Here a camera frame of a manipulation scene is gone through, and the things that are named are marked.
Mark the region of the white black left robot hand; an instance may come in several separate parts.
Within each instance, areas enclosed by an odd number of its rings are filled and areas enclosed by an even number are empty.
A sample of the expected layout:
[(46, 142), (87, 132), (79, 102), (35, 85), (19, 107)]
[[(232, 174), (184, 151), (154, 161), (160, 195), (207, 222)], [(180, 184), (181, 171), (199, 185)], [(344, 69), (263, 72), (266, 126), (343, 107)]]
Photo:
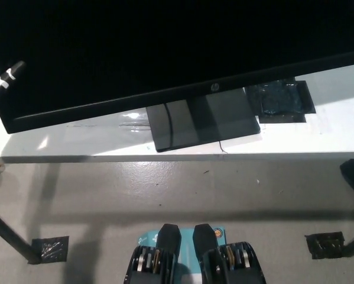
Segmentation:
[(26, 63), (24, 61), (19, 61), (0, 75), (0, 96), (17, 81), (25, 68)]

